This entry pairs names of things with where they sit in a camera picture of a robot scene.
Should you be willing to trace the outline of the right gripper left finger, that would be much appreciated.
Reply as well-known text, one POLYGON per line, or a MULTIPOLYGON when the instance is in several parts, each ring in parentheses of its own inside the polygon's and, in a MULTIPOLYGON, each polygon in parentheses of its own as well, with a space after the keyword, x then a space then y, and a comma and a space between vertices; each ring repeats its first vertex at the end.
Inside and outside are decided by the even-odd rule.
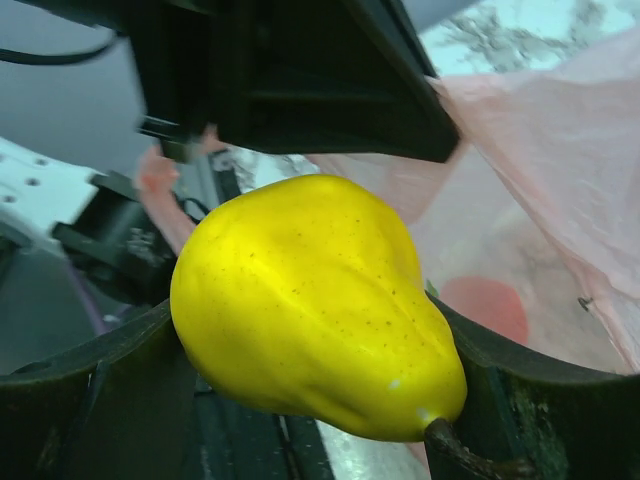
POLYGON ((179 478, 195 379, 166 302, 2 376, 2 478, 179 478))

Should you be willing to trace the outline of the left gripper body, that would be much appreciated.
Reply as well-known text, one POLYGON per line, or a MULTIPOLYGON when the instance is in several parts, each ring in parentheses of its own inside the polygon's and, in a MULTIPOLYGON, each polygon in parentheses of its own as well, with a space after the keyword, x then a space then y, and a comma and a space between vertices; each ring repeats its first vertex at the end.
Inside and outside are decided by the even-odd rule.
POLYGON ((52 1, 129 40, 141 133, 178 149, 214 126, 255 150, 320 147, 317 1, 52 1))

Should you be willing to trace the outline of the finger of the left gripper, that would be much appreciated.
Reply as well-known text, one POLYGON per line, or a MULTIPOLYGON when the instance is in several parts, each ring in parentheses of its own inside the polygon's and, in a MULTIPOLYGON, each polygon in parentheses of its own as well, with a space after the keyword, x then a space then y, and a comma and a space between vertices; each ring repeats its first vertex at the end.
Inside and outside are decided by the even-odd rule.
POLYGON ((267 153, 382 153, 448 160, 460 141, 434 69, 399 1, 320 4, 320 147, 267 153))

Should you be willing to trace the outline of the pink plastic bag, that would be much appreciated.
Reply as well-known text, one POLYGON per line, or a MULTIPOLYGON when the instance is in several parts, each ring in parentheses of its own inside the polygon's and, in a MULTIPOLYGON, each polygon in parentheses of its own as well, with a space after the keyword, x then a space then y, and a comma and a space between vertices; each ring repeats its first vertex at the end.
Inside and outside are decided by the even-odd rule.
MULTIPOLYGON (((547 289, 588 299, 606 342, 627 367, 624 376, 639 377, 638 29, 550 70, 449 76, 435 87, 463 133, 452 165, 318 155, 312 174, 348 179, 393 208, 414 242, 430 300, 522 345, 525 316, 542 310, 543 300, 521 302, 514 290, 461 270, 471 257, 489 269, 507 261, 479 233, 490 180, 497 181, 499 194, 526 213, 511 228, 517 239, 541 242, 561 258, 569 283, 550 276, 547 289), (456 187, 455 169, 476 163, 489 177, 456 187)), ((179 256, 200 222, 172 197, 177 176, 173 162, 153 149, 141 161, 136 185, 179 256)))

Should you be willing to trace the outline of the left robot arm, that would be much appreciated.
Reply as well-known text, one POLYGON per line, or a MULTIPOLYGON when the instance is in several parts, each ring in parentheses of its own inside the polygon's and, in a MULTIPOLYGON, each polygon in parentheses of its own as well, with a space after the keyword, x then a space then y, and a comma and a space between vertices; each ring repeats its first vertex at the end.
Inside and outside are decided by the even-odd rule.
MULTIPOLYGON (((43 1, 60 18, 127 40, 145 113, 139 131, 180 163, 215 128, 221 169, 191 181, 237 195, 250 154, 378 153, 444 163, 459 133, 400 1, 43 1)), ((160 303, 175 259, 124 176, 1 144, 1 227, 134 305, 160 303)))

